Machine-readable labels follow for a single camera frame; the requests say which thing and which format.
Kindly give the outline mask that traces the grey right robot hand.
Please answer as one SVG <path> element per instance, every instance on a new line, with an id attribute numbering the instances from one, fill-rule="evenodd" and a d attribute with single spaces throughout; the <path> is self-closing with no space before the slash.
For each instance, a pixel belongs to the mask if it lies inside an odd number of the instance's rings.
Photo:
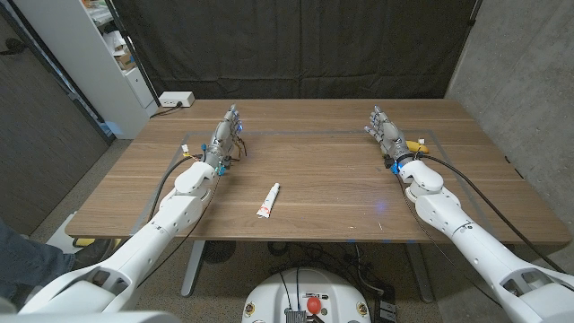
<path id="1" fill-rule="evenodd" d="M 384 156 L 394 162 L 405 162 L 413 157 L 408 149 L 403 132 L 387 117 L 387 114 L 375 105 L 370 113 L 370 124 L 364 130 L 378 143 Z"/>

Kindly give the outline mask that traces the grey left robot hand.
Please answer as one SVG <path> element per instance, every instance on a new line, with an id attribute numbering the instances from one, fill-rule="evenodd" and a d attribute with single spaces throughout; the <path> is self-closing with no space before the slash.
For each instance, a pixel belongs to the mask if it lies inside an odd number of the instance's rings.
<path id="1" fill-rule="evenodd" d="M 232 104 L 225 113 L 222 121 L 215 128 L 213 135 L 207 144 L 204 162 L 217 169 L 220 166 L 230 165 L 231 154 L 235 143 L 239 141 L 239 133 L 242 123 L 239 111 Z"/>

